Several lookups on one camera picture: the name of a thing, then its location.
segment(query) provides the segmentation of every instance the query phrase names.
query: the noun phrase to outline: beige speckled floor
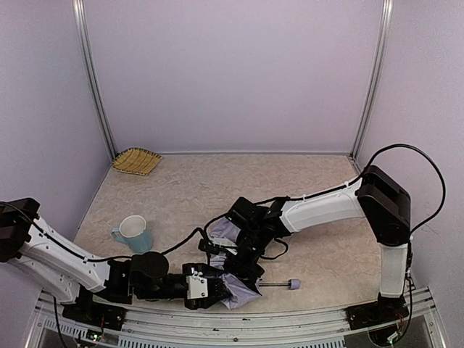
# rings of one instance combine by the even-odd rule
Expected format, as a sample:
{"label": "beige speckled floor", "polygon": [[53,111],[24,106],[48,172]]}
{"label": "beige speckled floor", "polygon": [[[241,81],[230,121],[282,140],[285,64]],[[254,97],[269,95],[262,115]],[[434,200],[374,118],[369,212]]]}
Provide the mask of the beige speckled floor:
{"label": "beige speckled floor", "polygon": [[[229,209],[239,196],[259,201],[272,196],[319,191],[355,176],[343,156],[289,154],[212,154],[166,156],[148,177],[110,170],[75,238],[100,256],[130,254],[112,240],[112,227],[128,215],[142,215],[162,251],[196,226]],[[186,262],[204,262],[199,237],[168,255],[170,272]],[[276,261],[261,261],[265,281],[302,281],[300,290],[263,288],[262,298],[235,312],[308,310],[375,299],[380,280],[380,252],[365,219],[352,219],[295,233],[290,250]],[[271,244],[268,254],[277,254]],[[187,310],[183,301],[134,302],[149,308]],[[217,304],[208,309],[224,312]]]}

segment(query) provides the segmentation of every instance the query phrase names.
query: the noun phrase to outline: purple cloth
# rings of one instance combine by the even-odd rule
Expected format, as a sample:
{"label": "purple cloth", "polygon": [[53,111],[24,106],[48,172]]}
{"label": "purple cloth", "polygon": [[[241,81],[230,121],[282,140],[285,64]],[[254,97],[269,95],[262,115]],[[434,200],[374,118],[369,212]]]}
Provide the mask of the purple cloth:
{"label": "purple cloth", "polygon": [[[225,238],[235,243],[239,233],[240,229],[223,217],[212,229],[210,235],[214,238]],[[211,259],[211,266],[223,270],[225,258],[226,256],[224,253],[214,256]],[[261,297],[260,294],[248,289],[245,284],[230,273],[221,275],[221,278],[224,281],[225,287],[231,293],[231,296],[228,299],[223,299],[221,301],[229,310],[239,308],[246,303]]]}

